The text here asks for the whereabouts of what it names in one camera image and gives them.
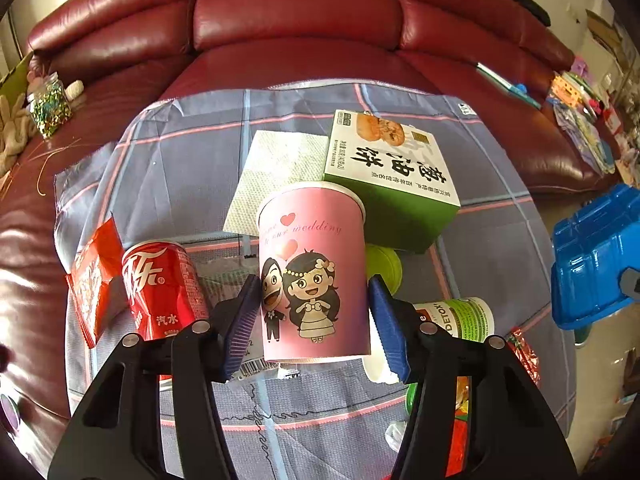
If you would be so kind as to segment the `blue plastic tray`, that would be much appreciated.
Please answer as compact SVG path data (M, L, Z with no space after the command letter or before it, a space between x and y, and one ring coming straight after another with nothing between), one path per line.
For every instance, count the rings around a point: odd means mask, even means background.
M554 227L554 322L578 330L639 300L639 190L615 185Z

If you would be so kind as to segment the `pink wedding paper cup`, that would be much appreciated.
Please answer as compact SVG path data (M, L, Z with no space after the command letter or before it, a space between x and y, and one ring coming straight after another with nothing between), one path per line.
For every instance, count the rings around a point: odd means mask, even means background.
M364 220L361 200L329 182L289 184L259 206L266 360L324 363L369 353Z

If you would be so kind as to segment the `red plastic snack bag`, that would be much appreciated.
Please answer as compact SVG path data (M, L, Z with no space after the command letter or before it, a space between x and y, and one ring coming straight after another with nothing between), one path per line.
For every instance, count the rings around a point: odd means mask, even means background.
M396 479L503 479L555 436L537 386L499 336L451 337L432 322L406 342L401 379L416 388Z

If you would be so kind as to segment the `white detox supplement bottle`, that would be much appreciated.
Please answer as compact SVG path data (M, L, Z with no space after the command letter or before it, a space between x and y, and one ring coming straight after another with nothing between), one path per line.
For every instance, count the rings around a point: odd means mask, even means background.
M451 336L483 342L495 333L495 320L490 307L477 297L448 299L414 304L423 321L431 321ZM398 384L398 376L388 366L378 330L369 314L371 353L362 358L367 378L376 384Z

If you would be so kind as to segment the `red cola can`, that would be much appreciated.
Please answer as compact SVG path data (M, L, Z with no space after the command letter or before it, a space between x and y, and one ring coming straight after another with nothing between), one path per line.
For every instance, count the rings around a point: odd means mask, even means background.
M194 265L186 250L168 240L148 240L122 255L130 312L144 340L177 335L208 309Z

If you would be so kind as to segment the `red foil snack wrapper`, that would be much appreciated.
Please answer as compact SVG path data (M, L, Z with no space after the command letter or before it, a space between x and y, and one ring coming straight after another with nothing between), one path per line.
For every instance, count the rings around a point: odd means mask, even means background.
M76 255L66 276L79 328L89 349L96 346L108 326L127 307L123 254L115 220L110 217Z

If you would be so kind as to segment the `lime green lid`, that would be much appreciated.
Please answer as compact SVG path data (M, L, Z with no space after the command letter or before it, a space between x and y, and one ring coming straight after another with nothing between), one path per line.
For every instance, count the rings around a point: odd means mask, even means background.
M381 275L386 287L392 295L400 289L404 269L397 252L392 248L375 244L366 245L367 280L372 276Z

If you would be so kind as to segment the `green white biscuit box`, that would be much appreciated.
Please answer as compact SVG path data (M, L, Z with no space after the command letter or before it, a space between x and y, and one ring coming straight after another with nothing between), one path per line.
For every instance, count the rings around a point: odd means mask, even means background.
M426 252L460 209L435 137L374 115L334 113L323 179L355 193L366 241Z

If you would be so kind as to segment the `grey plaid cloth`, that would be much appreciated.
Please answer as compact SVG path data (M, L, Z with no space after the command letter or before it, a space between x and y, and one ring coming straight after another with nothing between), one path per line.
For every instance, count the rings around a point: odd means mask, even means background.
M266 130L282 143L280 169L300 164L302 134L329 139L340 108L431 133L461 207L431 248L402 252L398 296L411 302L477 296L498 333L519 328L539 360L540 388L562 430L575 413L574 339L550 314L553 249L527 188L474 107L378 84L212 91L149 106L114 143L55 179L55 245L64 266L105 219L126 246L174 240L210 298L235 292L215 280L216 260L238 278L255 270L256 245L224 229L250 144ZM261 372L214 389L243 479L379 479L394 452L385 430L404 414L404 389L370 382L359 361Z

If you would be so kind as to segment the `white paper napkin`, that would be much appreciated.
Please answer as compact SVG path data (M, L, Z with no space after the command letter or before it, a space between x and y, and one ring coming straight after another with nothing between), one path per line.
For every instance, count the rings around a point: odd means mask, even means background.
M329 138L318 134L258 130L224 220L224 232L257 236L262 202L289 184L320 181L328 145Z

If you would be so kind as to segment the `beige plush toy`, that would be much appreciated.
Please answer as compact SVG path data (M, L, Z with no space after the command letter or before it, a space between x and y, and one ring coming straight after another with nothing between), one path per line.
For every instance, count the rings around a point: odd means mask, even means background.
M0 126L0 178L3 179L15 165L26 144L37 128L24 107L25 93L21 93L11 105L6 96L1 96Z

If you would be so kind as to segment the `bag of colourful beads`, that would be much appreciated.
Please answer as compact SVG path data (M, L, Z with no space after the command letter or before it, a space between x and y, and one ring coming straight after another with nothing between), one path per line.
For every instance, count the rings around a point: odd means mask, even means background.
M72 118L72 108L65 87L53 73L29 96L29 114L43 139L49 139Z

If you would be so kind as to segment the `stack of colourful papers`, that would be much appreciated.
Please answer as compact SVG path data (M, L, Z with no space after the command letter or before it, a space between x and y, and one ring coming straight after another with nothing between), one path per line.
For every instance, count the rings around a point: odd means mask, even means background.
M586 61L574 58L569 70L556 73L547 101L560 129L582 160L598 175L637 168L639 151L623 129L608 92L589 80Z

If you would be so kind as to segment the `teal flat book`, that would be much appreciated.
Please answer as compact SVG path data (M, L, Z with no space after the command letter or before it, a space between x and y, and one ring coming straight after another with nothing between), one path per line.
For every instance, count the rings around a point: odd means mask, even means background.
M536 110L541 110L541 105L529 95L524 84L511 84L510 81L506 80L506 78L503 78L503 76L500 76L482 63L477 63L476 68L482 74L506 90L506 92L512 94L512 96L516 96L519 100L527 103L533 108L536 108Z

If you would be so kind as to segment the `red leather sofa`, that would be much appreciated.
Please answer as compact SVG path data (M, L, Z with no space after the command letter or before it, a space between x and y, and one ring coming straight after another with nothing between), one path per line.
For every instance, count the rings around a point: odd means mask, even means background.
M67 285L53 245L53 178L152 102L222 88L363 77L473 105L537 195L612 184L579 157L549 112L495 89L476 63L544 96L573 52L512 0L70 0L28 38L32 67L81 80L84 102L35 138L1 190L1 340L26 422L54 448L70 417Z

